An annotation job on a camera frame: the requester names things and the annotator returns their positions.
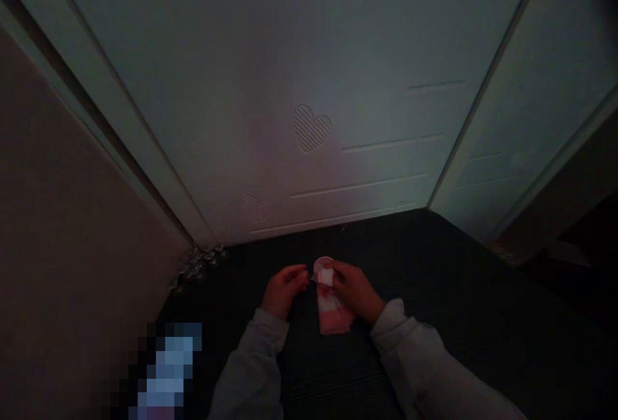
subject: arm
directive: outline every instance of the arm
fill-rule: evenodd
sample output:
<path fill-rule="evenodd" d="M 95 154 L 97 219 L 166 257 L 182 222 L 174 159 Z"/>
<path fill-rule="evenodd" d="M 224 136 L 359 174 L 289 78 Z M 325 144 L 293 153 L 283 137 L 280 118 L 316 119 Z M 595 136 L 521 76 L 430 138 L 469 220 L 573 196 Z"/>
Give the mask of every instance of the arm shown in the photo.
<path fill-rule="evenodd" d="M 283 349 L 289 324 L 262 309 L 225 364 L 214 389 L 211 419 L 283 418 L 281 374 L 277 354 Z"/>
<path fill-rule="evenodd" d="M 402 300 L 380 299 L 358 267 L 332 262 L 333 287 L 352 311 L 373 326 L 371 337 L 407 418 L 524 419 L 504 396 L 461 365 L 438 332 L 404 314 Z"/>
<path fill-rule="evenodd" d="M 212 397 L 210 419 L 282 419 L 281 373 L 277 354 L 283 349 L 285 321 L 294 296 L 308 285 L 305 265 L 291 265 L 268 282 L 260 309 L 230 354 Z"/>

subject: white sleeve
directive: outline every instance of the white sleeve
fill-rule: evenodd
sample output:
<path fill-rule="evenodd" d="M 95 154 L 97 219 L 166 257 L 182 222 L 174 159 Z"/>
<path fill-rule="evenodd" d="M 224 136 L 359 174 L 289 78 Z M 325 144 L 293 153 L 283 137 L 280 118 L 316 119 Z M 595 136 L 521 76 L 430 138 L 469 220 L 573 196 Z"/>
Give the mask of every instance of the white sleeve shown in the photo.
<path fill-rule="evenodd" d="M 444 348 L 435 328 L 404 314 L 390 301 L 371 338 L 406 417 L 429 419 L 524 419 L 506 397 L 479 380 Z"/>

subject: person's left hand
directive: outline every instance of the person's left hand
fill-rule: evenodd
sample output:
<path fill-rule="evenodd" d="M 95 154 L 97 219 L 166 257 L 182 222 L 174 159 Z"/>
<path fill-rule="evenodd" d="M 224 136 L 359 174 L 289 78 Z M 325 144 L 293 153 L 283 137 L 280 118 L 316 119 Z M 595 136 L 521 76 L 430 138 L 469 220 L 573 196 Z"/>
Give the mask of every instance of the person's left hand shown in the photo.
<path fill-rule="evenodd" d="M 287 319 L 294 296 L 307 290 L 309 278 L 306 268 L 306 264 L 289 265 L 273 275 L 260 307 L 281 320 Z"/>

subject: hand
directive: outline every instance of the hand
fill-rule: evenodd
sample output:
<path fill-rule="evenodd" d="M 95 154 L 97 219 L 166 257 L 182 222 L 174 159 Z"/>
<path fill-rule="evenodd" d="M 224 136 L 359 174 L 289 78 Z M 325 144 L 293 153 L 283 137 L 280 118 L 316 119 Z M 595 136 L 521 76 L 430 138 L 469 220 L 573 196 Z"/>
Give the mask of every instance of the hand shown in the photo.
<path fill-rule="evenodd" d="M 333 288 L 337 297 L 356 315 L 374 326 L 386 303 L 375 292 L 363 271 L 339 261 L 330 262 L 324 267 L 335 269 Z"/>
<path fill-rule="evenodd" d="M 306 268 L 305 264 L 289 265 L 273 275 L 268 281 L 260 307 L 269 314 L 286 320 L 294 296 L 307 290 L 309 279 Z"/>

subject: white cabinet door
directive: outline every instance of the white cabinet door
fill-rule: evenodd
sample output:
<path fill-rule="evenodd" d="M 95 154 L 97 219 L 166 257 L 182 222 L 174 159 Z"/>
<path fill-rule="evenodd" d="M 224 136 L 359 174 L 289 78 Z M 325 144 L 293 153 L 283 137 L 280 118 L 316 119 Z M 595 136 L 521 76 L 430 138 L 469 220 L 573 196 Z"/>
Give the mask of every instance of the white cabinet door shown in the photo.
<path fill-rule="evenodd" d="M 424 207 L 519 1 L 74 0 L 231 243 Z"/>
<path fill-rule="evenodd" d="M 432 210 L 490 244 L 615 109 L 612 1 L 529 1 Z"/>

